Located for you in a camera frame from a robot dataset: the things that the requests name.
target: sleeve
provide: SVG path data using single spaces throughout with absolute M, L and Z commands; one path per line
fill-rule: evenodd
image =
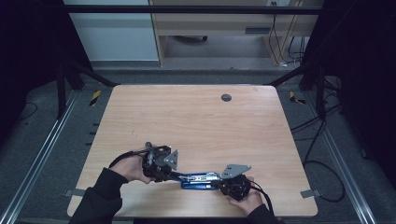
M 275 216 L 268 211 L 265 204 L 260 205 L 256 209 L 253 210 L 248 216 L 247 220 L 251 224 L 277 224 L 277 220 Z
M 104 168 L 96 184 L 87 188 L 70 224 L 111 224 L 114 215 L 122 207 L 120 187 L 128 183 L 122 175 Z

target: gray carpet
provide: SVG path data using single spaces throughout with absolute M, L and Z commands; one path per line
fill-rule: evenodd
M 169 54 L 175 57 L 169 57 L 168 59 L 178 60 L 179 63 L 187 60 L 178 58 L 177 55 L 182 55 L 182 52 L 169 52 Z M 199 55 L 202 54 L 198 54 L 196 58 L 204 59 Z M 205 71 L 188 70 L 188 66 L 180 66 L 180 69 L 180 67 L 171 64 L 174 61 L 168 62 L 167 68 L 164 69 L 146 69 L 144 71 L 136 69 L 112 73 L 103 71 L 103 74 L 100 74 L 122 84 L 260 85 L 287 73 L 285 70 L 260 69 L 260 67 L 249 67 L 248 70 L 235 69 L 229 63 L 223 65 L 227 69 L 209 66 Z M 296 93 L 297 99 L 304 99 L 304 95 L 297 88 L 299 79 L 299 77 L 294 78 L 277 88 L 290 127 L 295 127 L 315 116 L 308 105 L 293 103 L 289 99 L 290 91 Z M 82 166 L 90 150 L 89 143 L 94 138 L 91 133 L 96 131 L 97 126 L 95 124 L 100 122 L 111 93 L 110 88 L 104 87 L 88 77 L 84 77 L 84 80 L 87 83 L 86 87 L 83 91 L 78 92 L 77 104 L 27 198 L 19 218 L 69 219 L 66 209 L 70 199 L 63 194 L 66 189 L 72 189 L 77 184 Z M 102 93 L 96 105 L 89 106 L 93 92 L 96 90 L 101 90 Z M 35 106 L 26 105 L 25 110 L 21 113 L 22 120 L 15 124 L 12 133 L 0 149 L 0 211 L 2 212 L 10 203 L 55 122 L 58 106 L 55 83 L 52 82 L 31 91 L 27 101 L 35 103 L 37 111 L 28 117 L 35 111 Z M 326 106 L 335 104 L 337 104 L 337 99 L 330 97 Z M 343 115 L 336 112 L 327 117 L 327 120 L 327 127 L 356 178 L 377 222 L 396 223 L 396 216 L 394 216 L 396 190 L 389 184 L 375 161 L 368 161 L 361 157 L 360 146 Z M 318 125 L 313 125 L 294 134 L 293 137 L 297 140 L 310 138 L 315 135 L 317 130 Z M 311 141 L 296 141 L 302 159 L 309 149 Z M 322 161 L 334 168 L 329 156 L 328 146 L 322 135 L 315 143 L 309 159 Z M 339 197 L 341 188 L 334 175 L 316 164 L 308 164 L 305 171 L 312 189 L 319 189 L 323 196 L 328 198 Z M 286 223 L 360 223 L 348 196 L 340 203 L 328 203 L 320 198 L 316 198 L 316 201 L 318 214 L 315 217 L 288 217 L 285 218 Z

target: wooden table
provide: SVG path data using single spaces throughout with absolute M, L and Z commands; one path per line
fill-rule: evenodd
M 222 94 L 232 100 L 224 102 Z M 311 217 L 318 209 L 276 89 L 270 86 L 115 87 L 77 189 L 92 186 L 103 167 L 147 141 L 179 149 L 178 172 L 222 173 L 227 164 L 251 165 L 277 217 Z M 242 217 L 219 190 L 186 190 L 167 181 L 121 188 L 121 217 Z M 81 198 L 74 196 L 72 216 Z

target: hand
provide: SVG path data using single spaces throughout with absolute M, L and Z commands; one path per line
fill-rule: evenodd
M 152 179 L 143 174 L 143 154 L 125 158 L 117 162 L 110 170 L 124 176 L 128 181 L 140 180 L 148 184 Z
M 253 177 L 251 176 L 248 176 L 247 179 L 254 181 Z M 230 202 L 230 204 L 235 205 L 239 209 L 241 209 L 246 216 L 248 216 L 251 212 L 253 212 L 254 209 L 262 205 L 262 196 L 255 189 L 250 189 L 247 197 L 245 197 L 239 202 L 230 196 L 226 196 L 226 198 Z

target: metal bracket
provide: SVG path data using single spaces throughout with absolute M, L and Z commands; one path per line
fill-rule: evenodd
M 318 189 L 308 189 L 308 190 L 303 190 L 300 192 L 301 196 L 303 198 L 310 198 L 310 197 L 318 197 L 321 196 L 321 193 Z
M 249 165 L 228 164 L 223 173 L 222 179 L 231 179 L 251 169 Z
M 72 197 L 73 195 L 83 197 L 84 194 L 85 194 L 85 189 L 67 189 L 64 192 L 64 196 L 66 197 Z
M 170 166 L 172 169 L 177 169 L 177 157 L 178 157 L 178 150 L 175 150 L 171 154 L 169 154 L 165 159 L 163 159 L 166 165 Z

